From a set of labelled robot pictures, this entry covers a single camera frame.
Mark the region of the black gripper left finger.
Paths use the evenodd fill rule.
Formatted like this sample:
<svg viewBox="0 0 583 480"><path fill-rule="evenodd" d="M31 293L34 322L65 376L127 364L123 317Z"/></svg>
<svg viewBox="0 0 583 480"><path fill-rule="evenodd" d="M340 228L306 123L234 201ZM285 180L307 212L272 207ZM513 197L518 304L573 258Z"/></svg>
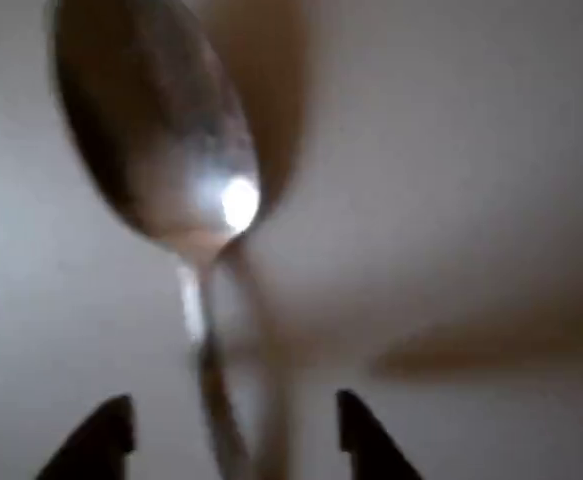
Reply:
<svg viewBox="0 0 583 480"><path fill-rule="evenodd" d="M107 399L50 457L36 479L125 479L135 451L135 410L130 395Z"/></svg>

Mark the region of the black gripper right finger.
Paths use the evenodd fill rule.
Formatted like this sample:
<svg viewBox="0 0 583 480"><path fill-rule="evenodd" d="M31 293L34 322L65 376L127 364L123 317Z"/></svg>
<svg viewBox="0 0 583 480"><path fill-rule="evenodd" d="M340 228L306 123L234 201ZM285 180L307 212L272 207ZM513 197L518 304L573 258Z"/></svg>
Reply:
<svg viewBox="0 0 583 480"><path fill-rule="evenodd" d="M355 392L339 390L336 404L340 449L349 455L351 479L422 479Z"/></svg>

